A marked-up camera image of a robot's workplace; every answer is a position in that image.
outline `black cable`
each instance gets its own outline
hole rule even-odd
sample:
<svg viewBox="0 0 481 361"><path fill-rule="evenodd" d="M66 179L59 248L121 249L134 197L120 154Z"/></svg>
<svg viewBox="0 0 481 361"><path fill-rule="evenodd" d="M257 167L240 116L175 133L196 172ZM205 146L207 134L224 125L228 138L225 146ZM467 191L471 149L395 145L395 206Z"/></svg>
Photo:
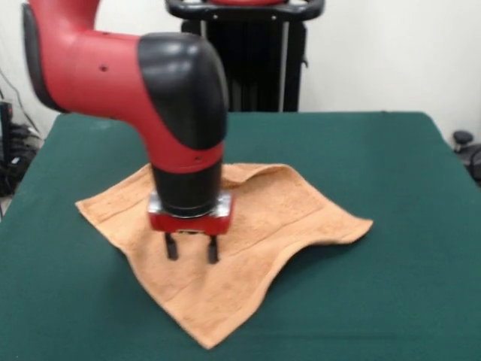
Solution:
<svg viewBox="0 0 481 361"><path fill-rule="evenodd" d="M18 126L17 124L12 124L11 137L13 139L20 139L21 141L29 138L35 138L35 139L38 139L39 141L43 141L42 138L32 133L30 129L28 129L26 126Z"/></svg>
<svg viewBox="0 0 481 361"><path fill-rule="evenodd" d="M15 92L15 94L17 95L17 101L18 101L18 105L20 107L20 109L22 110L23 114L25 114L25 118L27 118L27 120L29 121L30 125L33 127L33 129L35 129L35 131L37 133L40 134L40 131L38 130L37 126L35 125L35 123L33 122L32 118L27 114L27 112L25 111L25 108L23 107L23 103L22 103L22 99L20 98L20 92L18 91L18 89L8 80L7 76L5 75L5 73L2 71L2 68L0 68L0 75L3 77L3 79L5 80L5 83L8 84L8 86Z"/></svg>

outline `black knob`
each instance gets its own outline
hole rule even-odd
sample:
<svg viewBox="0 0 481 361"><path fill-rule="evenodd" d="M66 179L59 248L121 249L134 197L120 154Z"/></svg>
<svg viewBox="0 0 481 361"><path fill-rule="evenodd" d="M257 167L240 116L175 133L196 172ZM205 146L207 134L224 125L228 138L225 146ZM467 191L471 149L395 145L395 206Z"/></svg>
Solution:
<svg viewBox="0 0 481 361"><path fill-rule="evenodd" d="M457 145L465 146L471 143L474 139L473 135L464 130L454 132L453 138Z"/></svg>

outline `green tablecloth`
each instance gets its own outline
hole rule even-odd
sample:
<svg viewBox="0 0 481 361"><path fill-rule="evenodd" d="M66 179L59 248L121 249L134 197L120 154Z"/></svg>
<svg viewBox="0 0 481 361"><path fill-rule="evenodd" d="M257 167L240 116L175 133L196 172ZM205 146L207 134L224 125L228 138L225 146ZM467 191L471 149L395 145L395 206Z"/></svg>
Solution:
<svg viewBox="0 0 481 361"><path fill-rule="evenodd" d="M74 206L146 161L123 123L58 119L0 224L0 360L481 359L481 192L427 116L231 115L226 162L290 164L375 224L301 251L211 351Z"/></svg>

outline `red robot arm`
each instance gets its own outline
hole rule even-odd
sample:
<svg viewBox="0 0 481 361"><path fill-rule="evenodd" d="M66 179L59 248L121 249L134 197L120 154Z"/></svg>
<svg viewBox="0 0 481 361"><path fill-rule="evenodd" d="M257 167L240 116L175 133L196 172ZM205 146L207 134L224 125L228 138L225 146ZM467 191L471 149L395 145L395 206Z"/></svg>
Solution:
<svg viewBox="0 0 481 361"><path fill-rule="evenodd" d="M197 219L202 228L198 218L212 212L220 194L228 105L219 57L195 35L96 31L99 2L23 5L35 93L49 108L135 127L152 163L163 215ZM175 230L162 220L154 217L153 227ZM210 226L210 233L226 232L225 224L218 232Z"/></svg>

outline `towel fold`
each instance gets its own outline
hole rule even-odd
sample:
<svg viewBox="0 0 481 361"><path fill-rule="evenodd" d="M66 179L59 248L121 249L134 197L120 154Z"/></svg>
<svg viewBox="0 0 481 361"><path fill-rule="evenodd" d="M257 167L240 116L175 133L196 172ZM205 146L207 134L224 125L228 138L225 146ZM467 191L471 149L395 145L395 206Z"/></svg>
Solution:
<svg viewBox="0 0 481 361"><path fill-rule="evenodd" d="M224 165L222 188L233 192L235 204L231 228L219 236L220 261L207 262L207 236L176 234L179 259L173 262L163 234L150 228L153 187L146 165L77 207L127 256L152 298L207 349L254 314L299 250L353 243L373 224L337 206L287 165Z"/></svg>

